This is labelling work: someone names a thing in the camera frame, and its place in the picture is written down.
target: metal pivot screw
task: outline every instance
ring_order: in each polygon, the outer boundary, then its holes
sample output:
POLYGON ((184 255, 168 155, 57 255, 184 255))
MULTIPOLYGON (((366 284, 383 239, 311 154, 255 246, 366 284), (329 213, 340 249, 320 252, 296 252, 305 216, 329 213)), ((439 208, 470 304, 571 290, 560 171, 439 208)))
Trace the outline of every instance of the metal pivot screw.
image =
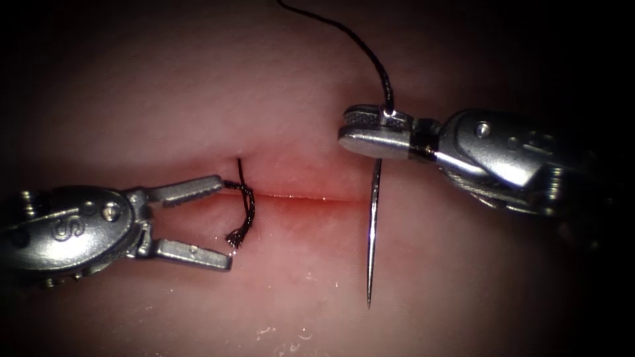
POLYGON ((490 132, 491 128, 489 127, 489 124, 485 122, 478 123, 476 130, 474 131, 476 136, 481 139, 488 137, 490 132))
POLYGON ((114 202, 108 202, 104 205, 104 208, 101 210, 101 216, 104 217, 108 222, 114 222, 119 218, 121 214, 121 209, 119 205, 114 202))

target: black suture thread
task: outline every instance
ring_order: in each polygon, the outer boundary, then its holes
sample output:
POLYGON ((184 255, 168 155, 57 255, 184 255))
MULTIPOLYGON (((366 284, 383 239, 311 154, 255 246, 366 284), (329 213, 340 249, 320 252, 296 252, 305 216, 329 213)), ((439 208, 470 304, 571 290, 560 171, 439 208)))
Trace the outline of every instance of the black suture thread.
POLYGON ((364 51, 364 53, 366 53, 368 58, 370 58, 370 60, 372 61, 372 64, 375 65, 375 69, 377 69, 377 73, 379 73, 379 77, 380 77, 381 82, 382 82, 382 89, 384 90, 385 111, 388 114, 393 112, 393 110, 395 109, 395 99, 394 99, 394 96, 392 94, 392 87, 390 86, 390 79, 388 78, 388 72, 386 72, 386 69, 384 68, 382 63, 379 61, 379 59, 377 58, 375 53, 364 43, 364 41, 362 41, 361 38, 359 38, 359 36, 357 36, 357 34, 355 34, 353 32, 353 30, 351 30, 350 28, 344 26, 344 24, 341 24, 340 22, 337 22, 337 21, 334 21, 334 20, 331 20, 331 19, 327 19, 325 17, 321 17, 319 15, 310 13, 310 12, 305 11, 305 10, 300 10, 300 9, 295 8, 295 7, 291 7, 291 6, 283 3, 282 0, 277 0, 277 1, 278 1, 278 4, 281 7, 285 8, 285 9, 287 9, 289 11, 292 11, 294 13, 298 13, 300 15, 304 15, 306 17, 310 17, 311 19, 324 22, 325 24, 329 24, 331 26, 335 26, 339 30, 341 30, 341 31, 345 32, 347 35, 349 35, 349 37, 352 38, 353 41, 355 41, 357 46, 359 46, 364 51))
POLYGON ((240 177, 240 183, 232 181, 223 181, 226 188, 232 190, 240 190, 243 195, 243 203, 245 206, 245 220, 243 224, 234 229, 230 234, 225 237, 227 243, 229 243, 234 249, 238 249, 245 240, 245 236, 249 231, 249 228, 253 224, 253 218, 255 217, 256 207, 255 199, 253 197, 253 190, 245 184, 243 177, 243 166, 240 159, 238 159, 238 175, 240 177))

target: silver metal instrument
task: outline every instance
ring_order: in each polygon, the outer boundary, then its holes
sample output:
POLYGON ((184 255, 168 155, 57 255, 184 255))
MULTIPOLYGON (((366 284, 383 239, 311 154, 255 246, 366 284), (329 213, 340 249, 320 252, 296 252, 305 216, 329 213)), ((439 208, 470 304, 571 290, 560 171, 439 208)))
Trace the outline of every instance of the silver metal instrument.
POLYGON ((615 199, 607 168, 592 151, 515 114, 469 109, 441 125, 361 104, 346 109, 343 119, 344 148, 375 159, 435 163, 490 207, 566 217, 602 210, 615 199))
POLYGON ((152 239, 151 204, 173 207, 225 187, 209 176, 156 188, 111 190, 67 186, 24 191, 3 208, 0 272, 21 283, 54 286, 66 276, 90 276, 118 258, 164 258, 229 271, 232 258, 178 241, 152 239))

